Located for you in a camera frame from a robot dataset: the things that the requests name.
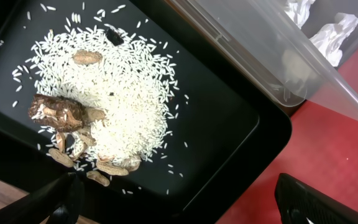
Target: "white tissue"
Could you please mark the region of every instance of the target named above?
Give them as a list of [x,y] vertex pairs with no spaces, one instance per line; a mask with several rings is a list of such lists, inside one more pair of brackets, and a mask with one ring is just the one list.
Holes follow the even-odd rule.
[[357,25],[358,17],[355,15],[337,13],[335,24],[324,25],[310,41],[332,66],[337,67],[342,58],[342,50],[339,50],[339,48]]
[[288,0],[284,8],[285,13],[290,19],[299,27],[302,28],[303,24],[309,18],[310,6],[315,0]]

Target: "pile of white rice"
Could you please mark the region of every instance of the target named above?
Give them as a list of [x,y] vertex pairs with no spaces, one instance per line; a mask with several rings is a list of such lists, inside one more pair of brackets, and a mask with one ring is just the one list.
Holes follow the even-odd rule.
[[[96,26],[78,31],[54,35],[51,30],[32,47],[37,55],[31,68],[38,67],[36,74],[41,77],[35,83],[37,93],[65,96],[105,111],[106,119],[91,123],[97,145],[86,150],[88,159],[114,157],[111,162],[119,165],[139,154],[147,160],[152,149],[163,144],[166,116],[173,118],[166,103],[174,97],[170,88],[178,90],[175,64],[167,57],[152,55],[156,45],[147,44],[143,37],[134,40],[135,34],[129,37],[122,29],[116,32],[124,43],[117,47]],[[93,65],[77,65],[72,56],[78,50],[99,52],[103,59]]]

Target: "black object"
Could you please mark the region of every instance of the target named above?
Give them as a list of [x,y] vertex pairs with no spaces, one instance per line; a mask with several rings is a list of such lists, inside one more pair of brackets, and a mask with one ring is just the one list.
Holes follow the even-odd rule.
[[121,36],[110,28],[106,30],[106,37],[114,46],[118,46],[124,43],[124,40],[121,38]]
[[283,224],[358,224],[358,212],[288,174],[280,174],[275,198]]
[[0,224],[76,223],[83,206],[84,185],[76,174],[59,179],[0,209]]
[[[129,34],[136,32],[163,44],[168,42],[166,49],[158,45],[153,54],[173,55],[172,63],[178,64],[175,70],[180,91],[175,92],[177,97],[169,107],[174,111],[180,103],[179,122],[169,121],[174,135],[166,138],[166,159],[157,156],[153,163],[143,162],[127,177],[113,177],[108,188],[79,172],[85,183],[82,215],[102,223],[111,222],[112,217],[118,223],[127,222],[128,217],[133,222],[146,218],[215,222],[287,144],[291,135],[289,118],[163,0],[133,1],[135,5],[126,0],[85,0],[84,11],[81,2],[51,0],[48,4],[57,11],[48,13],[43,12],[40,3],[18,1],[0,31],[0,40],[5,41],[0,47],[1,180],[33,192],[63,173],[73,172],[45,156],[48,148],[44,145],[49,144],[51,134],[37,134],[39,126],[27,117],[36,77],[29,80],[24,74],[24,87],[15,93],[17,83],[12,81],[11,72],[34,56],[31,46],[49,29],[55,34],[66,32],[63,24],[73,11],[81,11],[79,26],[84,30],[95,23],[102,25],[93,19],[94,12],[121,4],[126,7],[108,14],[106,23],[122,27]],[[27,11],[32,13],[31,21]],[[146,18],[148,23],[136,29],[138,21]],[[188,106],[184,94],[190,97]],[[13,109],[16,100],[19,104]],[[42,146],[40,151],[36,150],[37,144]],[[175,175],[167,172],[168,163],[175,166]],[[134,194],[123,195],[122,189]]]

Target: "red tablecloth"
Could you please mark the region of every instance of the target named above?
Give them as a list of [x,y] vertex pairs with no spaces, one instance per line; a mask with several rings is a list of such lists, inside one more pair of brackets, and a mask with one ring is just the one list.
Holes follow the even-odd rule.
[[[358,50],[339,73],[358,92]],[[312,102],[306,102],[291,120],[293,134],[288,146],[219,224],[281,223],[274,199],[281,172],[358,211],[358,121]]]

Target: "plastic container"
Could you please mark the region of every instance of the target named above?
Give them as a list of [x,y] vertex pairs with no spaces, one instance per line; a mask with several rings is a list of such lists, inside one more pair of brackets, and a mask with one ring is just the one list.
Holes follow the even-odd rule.
[[[302,30],[284,13],[285,0],[171,2],[274,101],[307,99],[358,120],[358,79],[343,77],[308,39],[338,12],[358,17],[358,0],[316,0]],[[357,48],[358,26],[341,46],[339,67]]]

